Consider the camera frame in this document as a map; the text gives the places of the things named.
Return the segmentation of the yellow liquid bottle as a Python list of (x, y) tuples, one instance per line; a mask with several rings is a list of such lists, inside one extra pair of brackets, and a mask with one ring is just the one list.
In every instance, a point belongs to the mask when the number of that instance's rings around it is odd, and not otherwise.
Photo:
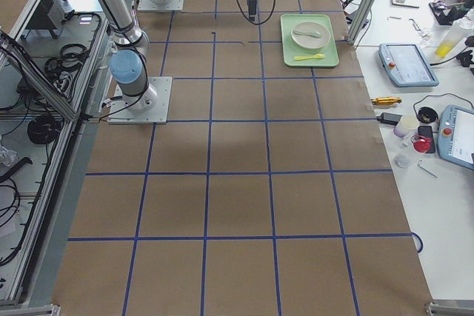
[(435, 50), (435, 54), (444, 58), (461, 40), (473, 31), (473, 22), (468, 18), (455, 20), (446, 36)]

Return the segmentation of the white paper cup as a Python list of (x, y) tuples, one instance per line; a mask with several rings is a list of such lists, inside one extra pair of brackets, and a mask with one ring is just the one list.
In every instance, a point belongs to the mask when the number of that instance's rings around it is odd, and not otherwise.
[(404, 138), (410, 132), (417, 130), (418, 126), (419, 121), (415, 116), (403, 115), (394, 127), (393, 133), (396, 137)]

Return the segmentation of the yellow handled tool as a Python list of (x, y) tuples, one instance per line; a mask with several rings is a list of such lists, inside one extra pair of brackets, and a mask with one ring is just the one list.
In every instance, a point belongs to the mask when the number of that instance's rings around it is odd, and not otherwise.
[(399, 97), (378, 97), (371, 100), (372, 105), (375, 106), (392, 106), (401, 102), (402, 99)]

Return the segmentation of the blue teach pendant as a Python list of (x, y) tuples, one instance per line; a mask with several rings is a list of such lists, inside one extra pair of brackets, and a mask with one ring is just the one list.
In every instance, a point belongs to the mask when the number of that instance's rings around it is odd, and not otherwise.
[(378, 55), (389, 79), (397, 87), (436, 87), (439, 84), (417, 44), (380, 44)]
[(438, 128), (438, 154), (473, 170), (473, 111), (456, 105), (445, 108)]

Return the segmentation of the light green tray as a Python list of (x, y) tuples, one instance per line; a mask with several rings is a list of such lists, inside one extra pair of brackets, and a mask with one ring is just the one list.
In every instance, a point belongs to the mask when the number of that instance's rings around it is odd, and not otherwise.
[[(305, 21), (314, 21), (324, 25), (330, 32), (331, 39), (328, 45), (317, 50), (307, 50), (298, 46), (291, 38), (292, 28)], [(331, 20), (324, 14), (284, 14), (280, 18), (281, 37), (284, 63), (290, 67), (335, 67), (339, 64), (336, 41), (333, 35)], [(294, 56), (310, 56), (316, 53), (325, 54), (325, 59), (294, 61)]]

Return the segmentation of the black power brick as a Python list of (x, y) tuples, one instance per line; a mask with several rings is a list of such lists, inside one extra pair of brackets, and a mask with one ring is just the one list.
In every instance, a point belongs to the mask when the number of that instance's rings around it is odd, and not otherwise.
[(382, 114), (377, 116), (376, 119), (381, 124), (396, 126), (398, 122), (401, 120), (401, 115), (390, 113), (390, 112), (383, 112)]

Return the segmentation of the smartphone on desk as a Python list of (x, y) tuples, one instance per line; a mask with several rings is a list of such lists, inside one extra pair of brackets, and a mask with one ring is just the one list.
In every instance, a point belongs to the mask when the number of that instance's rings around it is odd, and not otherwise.
[(418, 134), (427, 138), (430, 141), (430, 148), (427, 150), (427, 153), (432, 154), (436, 152), (435, 141), (433, 137), (433, 129), (430, 125), (421, 125), (418, 127)]

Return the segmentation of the red round object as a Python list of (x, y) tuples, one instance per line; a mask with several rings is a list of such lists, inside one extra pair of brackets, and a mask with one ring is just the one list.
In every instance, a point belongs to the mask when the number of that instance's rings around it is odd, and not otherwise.
[(435, 144), (431, 138), (423, 135), (414, 135), (411, 138), (411, 142), (416, 152), (429, 154), (435, 153)]

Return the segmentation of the yellow plastic fork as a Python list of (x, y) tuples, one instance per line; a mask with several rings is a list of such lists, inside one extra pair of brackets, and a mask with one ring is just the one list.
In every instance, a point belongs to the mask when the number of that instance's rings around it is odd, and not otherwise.
[(306, 60), (319, 60), (319, 59), (325, 59), (326, 56), (325, 54), (322, 54), (322, 53), (316, 53), (314, 55), (310, 55), (310, 56), (294, 56), (293, 57), (293, 60), (294, 61), (306, 61)]

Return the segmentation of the pale green spoon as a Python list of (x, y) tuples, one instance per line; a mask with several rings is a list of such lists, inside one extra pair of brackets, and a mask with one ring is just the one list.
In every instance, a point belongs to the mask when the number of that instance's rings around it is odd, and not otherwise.
[(322, 37), (322, 34), (320, 34), (320, 32), (317, 32), (317, 31), (292, 30), (292, 33), (295, 34), (295, 35), (299, 35), (299, 36), (309, 36), (309, 37), (313, 37), (313, 38), (321, 38)]

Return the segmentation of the white round plate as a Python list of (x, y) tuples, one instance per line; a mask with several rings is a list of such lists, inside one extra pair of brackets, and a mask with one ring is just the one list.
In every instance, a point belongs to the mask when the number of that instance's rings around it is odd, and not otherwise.
[[(299, 36), (292, 33), (292, 30), (300, 31), (317, 31), (322, 34), (321, 38), (313, 38), (309, 36)], [(300, 47), (307, 50), (317, 50), (329, 44), (331, 35), (329, 30), (322, 24), (314, 21), (305, 21), (295, 25), (291, 30), (292, 40)]]

